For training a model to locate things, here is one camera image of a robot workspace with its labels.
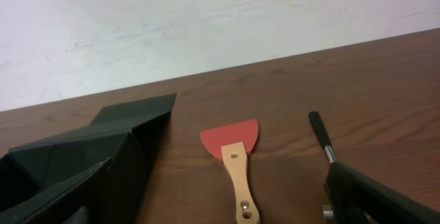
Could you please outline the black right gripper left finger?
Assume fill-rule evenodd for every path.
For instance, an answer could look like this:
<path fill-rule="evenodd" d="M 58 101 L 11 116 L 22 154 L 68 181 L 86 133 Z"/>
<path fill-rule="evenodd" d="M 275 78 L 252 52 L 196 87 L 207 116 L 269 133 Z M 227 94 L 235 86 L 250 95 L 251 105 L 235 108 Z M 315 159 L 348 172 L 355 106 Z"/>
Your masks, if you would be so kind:
<path fill-rule="evenodd" d="M 71 216 L 64 220 L 61 224 L 89 224 L 89 209 L 86 206 L 78 208 Z"/>

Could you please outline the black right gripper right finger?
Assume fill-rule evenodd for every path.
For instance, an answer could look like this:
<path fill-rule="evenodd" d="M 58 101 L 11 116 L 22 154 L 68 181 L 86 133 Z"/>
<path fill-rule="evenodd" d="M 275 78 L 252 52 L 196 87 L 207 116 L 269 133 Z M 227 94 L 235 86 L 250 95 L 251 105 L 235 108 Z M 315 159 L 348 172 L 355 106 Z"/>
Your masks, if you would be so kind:
<path fill-rule="evenodd" d="M 338 224 L 439 224 L 437 211 L 342 163 L 329 165 L 324 188 Z"/>

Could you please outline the small black-handled hammer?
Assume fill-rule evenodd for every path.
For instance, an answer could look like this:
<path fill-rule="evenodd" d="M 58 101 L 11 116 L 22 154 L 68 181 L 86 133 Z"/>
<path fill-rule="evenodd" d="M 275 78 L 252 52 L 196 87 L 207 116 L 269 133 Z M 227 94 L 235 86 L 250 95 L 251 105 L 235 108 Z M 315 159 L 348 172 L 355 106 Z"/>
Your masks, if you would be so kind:
<path fill-rule="evenodd" d="M 308 114 L 308 117 L 311 127 L 316 135 L 316 138 L 320 146 L 322 147 L 323 151 L 325 152 L 325 155 L 327 156 L 329 163 L 330 164 L 335 163 L 336 157 L 333 152 L 331 140 L 319 112 L 311 111 Z"/>

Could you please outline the red scraper wooden handle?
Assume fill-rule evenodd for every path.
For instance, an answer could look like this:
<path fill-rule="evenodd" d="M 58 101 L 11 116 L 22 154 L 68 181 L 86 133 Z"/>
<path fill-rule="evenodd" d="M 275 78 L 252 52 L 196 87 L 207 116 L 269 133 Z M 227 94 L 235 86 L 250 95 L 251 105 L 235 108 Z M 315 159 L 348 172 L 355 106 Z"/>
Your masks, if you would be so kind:
<path fill-rule="evenodd" d="M 223 162 L 234 188 L 236 221 L 240 224 L 261 222 L 259 210 L 248 184 L 248 155 L 256 144 L 259 125 L 246 120 L 200 132 L 206 150 Z"/>

